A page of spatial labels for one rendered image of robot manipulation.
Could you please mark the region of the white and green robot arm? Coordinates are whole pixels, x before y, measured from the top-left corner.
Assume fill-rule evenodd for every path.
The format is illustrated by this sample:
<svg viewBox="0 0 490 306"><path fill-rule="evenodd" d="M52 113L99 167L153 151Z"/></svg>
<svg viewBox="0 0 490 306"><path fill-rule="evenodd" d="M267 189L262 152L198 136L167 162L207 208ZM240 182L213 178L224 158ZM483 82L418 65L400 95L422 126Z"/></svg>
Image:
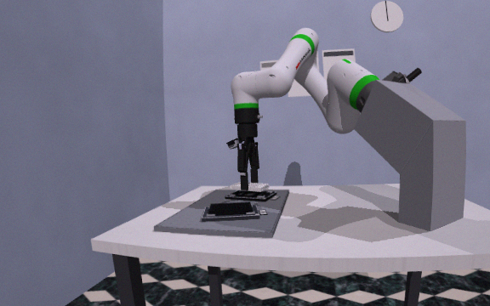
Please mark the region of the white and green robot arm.
<svg viewBox="0 0 490 306"><path fill-rule="evenodd" d="M334 132L353 131L379 79L354 61L342 59L332 65L325 80L316 65L318 43L315 31L302 28L270 69L237 74L231 82L235 124L259 123L263 118L259 99L286 95L295 79L316 101Z"/></svg>

